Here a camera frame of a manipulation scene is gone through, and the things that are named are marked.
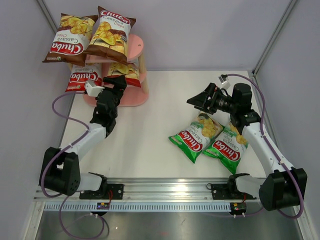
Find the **red Chuba chips bag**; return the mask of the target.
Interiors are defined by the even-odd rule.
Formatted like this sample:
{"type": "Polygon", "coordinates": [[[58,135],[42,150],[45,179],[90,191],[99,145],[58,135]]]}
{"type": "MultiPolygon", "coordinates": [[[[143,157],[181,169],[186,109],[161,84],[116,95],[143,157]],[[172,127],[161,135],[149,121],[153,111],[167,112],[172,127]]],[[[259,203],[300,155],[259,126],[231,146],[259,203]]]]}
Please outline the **red Chuba chips bag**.
{"type": "Polygon", "coordinates": [[[107,77],[114,78],[121,75],[124,75],[128,85],[141,87],[139,80],[140,72],[134,63],[129,63],[128,65],[116,62],[111,63],[107,72],[107,77]]]}
{"type": "Polygon", "coordinates": [[[71,69],[71,75],[66,88],[66,92],[84,92],[85,83],[92,81],[97,86],[102,86],[102,64],[101,63],[90,63],[84,67],[73,65],[71,69]]]}

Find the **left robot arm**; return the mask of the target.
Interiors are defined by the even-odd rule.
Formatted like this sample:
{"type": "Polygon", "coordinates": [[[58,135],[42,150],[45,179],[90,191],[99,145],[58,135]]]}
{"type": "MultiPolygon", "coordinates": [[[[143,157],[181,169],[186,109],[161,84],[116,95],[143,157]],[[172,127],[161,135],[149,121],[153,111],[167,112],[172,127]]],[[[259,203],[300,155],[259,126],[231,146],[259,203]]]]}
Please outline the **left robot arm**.
{"type": "Polygon", "coordinates": [[[43,157],[39,185],[48,197],[72,196],[79,192],[81,199],[93,200],[109,197],[107,177],[98,173],[81,173],[80,161],[98,143],[106,139],[116,126],[118,106],[127,88],[123,75],[105,77],[107,86],[98,86],[92,80],[85,82],[85,94],[95,97],[96,105],[88,124],[77,123],[85,131],[65,147],[49,147],[43,157]]]}

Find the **brown Chuba chips bag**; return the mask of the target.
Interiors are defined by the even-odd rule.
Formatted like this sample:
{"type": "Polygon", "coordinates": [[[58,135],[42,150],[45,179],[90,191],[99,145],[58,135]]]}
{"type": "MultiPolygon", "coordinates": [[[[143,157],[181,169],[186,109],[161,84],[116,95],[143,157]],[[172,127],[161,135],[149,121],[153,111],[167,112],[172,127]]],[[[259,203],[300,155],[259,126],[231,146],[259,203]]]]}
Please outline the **brown Chuba chips bag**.
{"type": "Polygon", "coordinates": [[[97,20],[97,15],[76,16],[62,13],[59,28],[43,62],[65,62],[83,67],[86,60],[84,51],[89,46],[97,20]]]}
{"type": "Polygon", "coordinates": [[[126,64],[129,34],[136,19],[101,6],[97,9],[99,24],[84,53],[126,64]]]}

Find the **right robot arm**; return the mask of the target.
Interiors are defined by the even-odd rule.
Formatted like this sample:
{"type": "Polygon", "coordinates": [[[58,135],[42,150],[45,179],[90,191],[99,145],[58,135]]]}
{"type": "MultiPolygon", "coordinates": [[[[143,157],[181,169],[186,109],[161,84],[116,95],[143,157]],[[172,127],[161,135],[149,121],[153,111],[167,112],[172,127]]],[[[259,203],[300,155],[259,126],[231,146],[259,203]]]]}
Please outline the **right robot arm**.
{"type": "Polygon", "coordinates": [[[304,192],[307,173],[303,168],[295,168],[280,152],[265,130],[263,119],[252,109],[251,87],[237,83],[232,95],[227,96],[214,83],[204,91],[186,101],[196,109],[214,114],[222,111],[230,115],[231,123],[247,140],[258,157],[266,178],[258,179],[249,174],[241,175],[227,185],[227,193],[239,198],[243,193],[260,200],[267,211],[281,211],[299,206],[299,218],[304,211],[304,192]]]}

